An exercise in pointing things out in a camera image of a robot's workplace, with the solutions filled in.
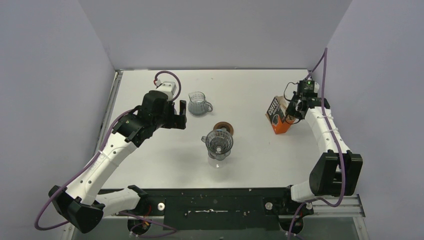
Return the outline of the orange black coffee filter box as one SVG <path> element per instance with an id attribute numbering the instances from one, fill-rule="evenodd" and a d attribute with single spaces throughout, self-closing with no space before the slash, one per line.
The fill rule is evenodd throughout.
<path id="1" fill-rule="evenodd" d="M 287 107 L 283 96 L 275 96 L 266 111 L 265 115 L 276 135 L 285 134 L 295 123 L 296 118 L 286 114 Z"/>

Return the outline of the clear plastic coffee dripper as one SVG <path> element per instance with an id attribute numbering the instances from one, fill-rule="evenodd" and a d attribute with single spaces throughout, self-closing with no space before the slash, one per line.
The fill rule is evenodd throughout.
<path id="1" fill-rule="evenodd" d="M 233 136 L 224 129 L 214 129 L 201 137 L 205 144 L 208 156 L 217 161 L 223 161 L 231 154 L 234 145 Z"/>

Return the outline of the clear glass carafe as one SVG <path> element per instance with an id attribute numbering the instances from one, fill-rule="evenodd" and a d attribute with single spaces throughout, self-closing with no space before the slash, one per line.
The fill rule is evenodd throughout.
<path id="1" fill-rule="evenodd" d="M 208 164 L 214 169 L 222 169 L 228 165 L 228 158 L 217 160 L 216 158 L 212 158 L 210 156 L 207 157 Z"/>

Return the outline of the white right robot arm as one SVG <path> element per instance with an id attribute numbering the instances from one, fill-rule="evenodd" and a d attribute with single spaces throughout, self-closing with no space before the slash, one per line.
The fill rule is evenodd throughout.
<path id="1" fill-rule="evenodd" d="M 353 195 L 363 166 L 362 156 L 343 141 L 330 105 L 318 96 L 318 88 L 312 79 L 300 80 L 286 110 L 288 115 L 308 123 L 322 152 L 308 180 L 290 187 L 295 202 Z"/>

